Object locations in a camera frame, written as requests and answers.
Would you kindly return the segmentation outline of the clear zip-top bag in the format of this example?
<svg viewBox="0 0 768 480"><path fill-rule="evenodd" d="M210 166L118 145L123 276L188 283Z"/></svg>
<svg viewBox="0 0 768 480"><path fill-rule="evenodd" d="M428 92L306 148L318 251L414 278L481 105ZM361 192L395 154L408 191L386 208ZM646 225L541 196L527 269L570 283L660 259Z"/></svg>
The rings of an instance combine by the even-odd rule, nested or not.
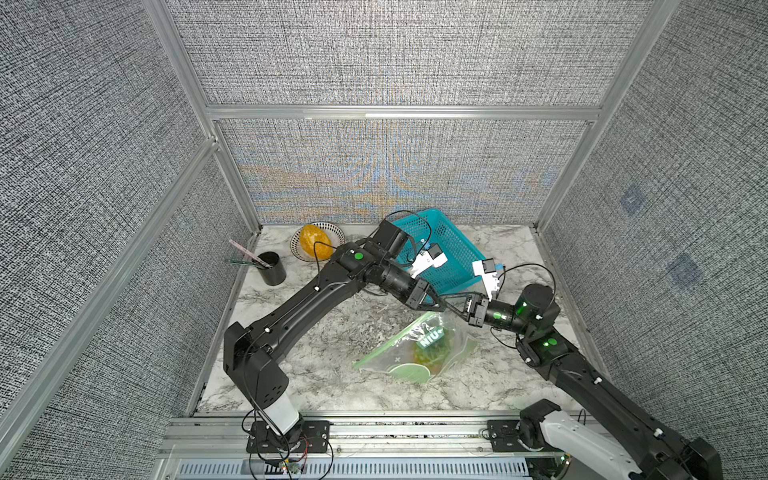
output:
<svg viewBox="0 0 768 480"><path fill-rule="evenodd" d="M354 368L426 384L464 362L478 345L479 340L454 314L426 312Z"/></svg>

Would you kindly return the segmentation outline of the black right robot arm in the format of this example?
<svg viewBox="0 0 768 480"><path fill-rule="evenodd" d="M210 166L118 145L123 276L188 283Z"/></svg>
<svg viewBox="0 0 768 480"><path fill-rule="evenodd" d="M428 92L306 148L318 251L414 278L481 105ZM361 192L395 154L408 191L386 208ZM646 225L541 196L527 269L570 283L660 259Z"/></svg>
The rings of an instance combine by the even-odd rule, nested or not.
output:
<svg viewBox="0 0 768 480"><path fill-rule="evenodd" d="M527 285L513 304L482 293L461 296L458 315L474 327L515 336L524 363L576 400L603 428L596 433L549 400L520 413L518 442L547 446L576 458L606 479L721 479L722 460L702 438L688 440L646 412L611 382L554 326L560 313L554 290Z"/></svg>

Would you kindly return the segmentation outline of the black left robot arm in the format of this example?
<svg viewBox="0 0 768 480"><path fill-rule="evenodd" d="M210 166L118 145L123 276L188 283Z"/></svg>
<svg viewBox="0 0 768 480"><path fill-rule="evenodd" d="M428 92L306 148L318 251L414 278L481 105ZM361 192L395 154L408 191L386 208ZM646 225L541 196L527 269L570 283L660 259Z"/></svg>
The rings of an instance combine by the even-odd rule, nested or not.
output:
<svg viewBox="0 0 768 480"><path fill-rule="evenodd" d="M280 439L297 441L303 426L280 362L336 306L375 285L412 310L445 310L432 285L397 262L407 240L403 230L383 220L371 235L335 248L317 275L281 306L246 327L234 323L225 331L224 372Z"/></svg>

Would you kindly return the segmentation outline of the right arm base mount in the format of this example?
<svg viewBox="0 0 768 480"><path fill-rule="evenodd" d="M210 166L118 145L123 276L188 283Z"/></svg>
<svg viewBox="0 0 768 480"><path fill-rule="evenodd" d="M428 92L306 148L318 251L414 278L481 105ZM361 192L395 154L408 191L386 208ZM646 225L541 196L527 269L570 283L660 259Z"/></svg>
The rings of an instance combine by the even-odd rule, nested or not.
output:
<svg viewBox="0 0 768 480"><path fill-rule="evenodd" d="M543 446L531 439L517 419L488 420L486 432L494 453L538 452Z"/></svg>

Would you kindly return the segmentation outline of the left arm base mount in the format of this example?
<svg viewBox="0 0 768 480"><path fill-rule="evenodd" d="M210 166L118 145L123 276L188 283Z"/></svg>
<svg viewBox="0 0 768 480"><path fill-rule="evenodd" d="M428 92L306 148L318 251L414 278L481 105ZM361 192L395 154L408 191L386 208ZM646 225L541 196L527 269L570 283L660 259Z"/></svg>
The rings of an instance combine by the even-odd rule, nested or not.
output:
<svg viewBox="0 0 768 480"><path fill-rule="evenodd" d="M329 421L300 421L285 437L281 437L264 421L255 422L249 431L246 451L251 454L285 455L290 446L291 454L326 453L331 423Z"/></svg>

